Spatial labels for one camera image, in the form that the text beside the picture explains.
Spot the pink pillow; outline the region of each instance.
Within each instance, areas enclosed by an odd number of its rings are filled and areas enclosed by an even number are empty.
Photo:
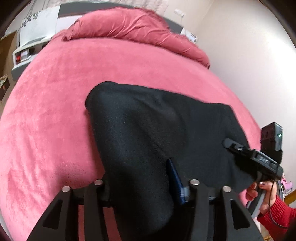
[[[210,67],[208,56],[185,36],[172,33],[166,21],[151,10],[115,7],[77,19],[62,40],[110,37],[163,47]]]

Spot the silver screw head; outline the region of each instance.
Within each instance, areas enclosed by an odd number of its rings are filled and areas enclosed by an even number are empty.
[[[95,180],[94,181],[94,185],[96,185],[96,186],[100,186],[100,185],[103,185],[103,180],[102,179],[97,179],[97,180]]]
[[[190,180],[190,184],[191,184],[191,185],[194,185],[194,186],[197,186],[197,185],[200,184],[200,182],[199,182],[199,180],[191,179],[191,180]]]
[[[62,187],[62,191],[63,192],[68,192],[68,191],[70,191],[71,190],[71,188],[69,187],[69,186],[64,186],[64,187]]]
[[[229,186],[224,186],[222,189],[224,192],[231,192],[231,187]]]

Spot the wall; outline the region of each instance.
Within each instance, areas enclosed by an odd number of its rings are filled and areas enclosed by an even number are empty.
[[[296,187],[296,49],[289,36],[258,0],[215,0],[196,33],[210,70],[259,126],[283,126],[282,166]]]
[[[196,29],[210,9],[213,1],[214,0],[169,0],[168,8],[164,16],[184,26],[193,34],[196,34]],[[174,13],[175,9],[180,9],[185,13],[183,19]]]

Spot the red sleeve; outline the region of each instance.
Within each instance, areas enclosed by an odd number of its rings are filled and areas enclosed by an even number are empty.
[[[296,209],[286,205],[278,196],[276,197],[276,202],[271,207],[271,215],[273,219],[282,226],[289,227],[292,221],[296,217]],[[257,220],[269,231],[270,236],[274,241],[280,241],[287,232],[286,229],[282,229],[275,225],[270,216],[269,212],[265,215],[259,215]]]

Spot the black fabric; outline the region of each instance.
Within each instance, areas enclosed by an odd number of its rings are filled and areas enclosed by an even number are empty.
[[[170,157],[188,179],[209,187],[227,185],[239,193],[254,180],[251,168],[222,145],[230,138],[248,146],[227,105],[103,82],[90,92],[86,108],[123,241],[180,241],[188,216],[168,191],[165,161]]]

